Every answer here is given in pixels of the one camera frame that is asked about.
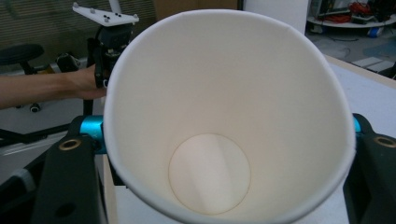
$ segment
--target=blue metal part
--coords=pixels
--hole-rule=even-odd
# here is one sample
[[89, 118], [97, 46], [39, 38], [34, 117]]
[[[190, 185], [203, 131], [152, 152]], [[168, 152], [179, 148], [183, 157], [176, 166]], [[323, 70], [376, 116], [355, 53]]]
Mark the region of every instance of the blue metal part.
[[353, 118], [353, 121], [355, 123], [355, 132], [360, 133], [361, 132], [361, 125], [359, 124], [359, 121], [356, 118]]
[[86, 133], [100, 144], [100, 149], [95, 154], [107, 154], [105, 138], [102, 131], [103, 116], [88, 116], [85, 118], [79, 129], [80, 133]]

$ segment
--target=white bracket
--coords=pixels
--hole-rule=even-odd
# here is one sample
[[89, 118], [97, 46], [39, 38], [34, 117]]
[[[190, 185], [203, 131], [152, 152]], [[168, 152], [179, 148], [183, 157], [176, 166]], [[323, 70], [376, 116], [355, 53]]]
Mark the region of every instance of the white bracket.
[[78, 14], [92, 20], [103, 26], [116, 26], [132, 23], [134, 25], [135, 22], [139, 21], [139, 17], [136, 14], [133, 16], [108, 12], [94, 8], [81, 7], [78, 3], [73, 4], [73, 10]]

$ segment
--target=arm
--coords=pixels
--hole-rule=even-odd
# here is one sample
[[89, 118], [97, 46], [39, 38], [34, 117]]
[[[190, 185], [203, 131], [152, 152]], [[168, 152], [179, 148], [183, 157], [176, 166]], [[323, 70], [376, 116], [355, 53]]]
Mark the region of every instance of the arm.
[[76, 72], [0, 77], [0, 109], [50, 100], [80, 98], [91, 100], [106, 95], [97, 89], [94, 66]]

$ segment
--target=white paper cup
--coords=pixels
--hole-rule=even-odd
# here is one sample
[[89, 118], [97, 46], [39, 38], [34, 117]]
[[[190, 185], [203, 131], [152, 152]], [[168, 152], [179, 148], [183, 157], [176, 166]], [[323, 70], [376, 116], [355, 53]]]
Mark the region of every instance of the white paper cup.
[[283, 223], [312, 211], [354, 156], [346, 98], [285, 23], [234, 10], [159, 21], [120, 56], [105, 139], [145, 203], [186, 223]]

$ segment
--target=table surface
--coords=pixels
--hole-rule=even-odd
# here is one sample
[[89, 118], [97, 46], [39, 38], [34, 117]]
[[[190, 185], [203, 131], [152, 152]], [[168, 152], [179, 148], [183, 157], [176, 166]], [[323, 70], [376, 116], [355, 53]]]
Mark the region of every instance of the table surface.
[[[355, 65], [326, 57], [339, 79], [352, 113], [359, 113], [372, 124], [376, 133], [396, 137], [396, 81], [381, 77]], [[110, 196], [116, 205], [110, 223], [176, 224], [140, 201], [125, 187], [115, 187]], [[342, 184], [317, 209], [294, 224], [344, 224], [348, 223]]]

